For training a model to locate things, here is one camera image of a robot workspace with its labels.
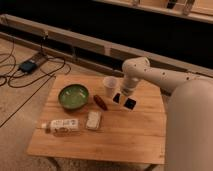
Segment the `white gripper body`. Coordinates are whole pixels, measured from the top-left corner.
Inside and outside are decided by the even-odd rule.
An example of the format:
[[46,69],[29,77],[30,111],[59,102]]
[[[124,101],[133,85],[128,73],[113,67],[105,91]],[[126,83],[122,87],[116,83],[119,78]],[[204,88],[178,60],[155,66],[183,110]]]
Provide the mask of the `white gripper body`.
[[120,91],[124,96],[131,96],[136,89],[139,80],[133,77],[125,77],[122,81]]

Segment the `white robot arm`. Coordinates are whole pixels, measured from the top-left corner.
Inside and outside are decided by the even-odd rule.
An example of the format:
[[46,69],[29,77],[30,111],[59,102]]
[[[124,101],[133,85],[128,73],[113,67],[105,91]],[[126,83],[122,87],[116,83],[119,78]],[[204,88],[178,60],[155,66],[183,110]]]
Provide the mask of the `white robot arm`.
[[155,68],[145,57],[127,59],[121,94],[146,80],[170,94],[164,171],[213,171],[213,78]]

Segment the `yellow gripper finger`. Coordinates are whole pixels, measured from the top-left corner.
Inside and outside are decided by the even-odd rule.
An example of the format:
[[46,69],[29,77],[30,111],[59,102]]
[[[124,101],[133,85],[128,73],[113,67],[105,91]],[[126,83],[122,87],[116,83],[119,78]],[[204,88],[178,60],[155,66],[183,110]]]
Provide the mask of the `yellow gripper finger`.
[[120,93],[117,93],[114,97],[113,97],[113,102],[115,103],[120,103],[120,97],[121,97],[121,94]]
[[136,100],[132,99],[132,98],[128,98],[129,100],[129,109],[133,110],[134,107],[136,106],[137,102]]

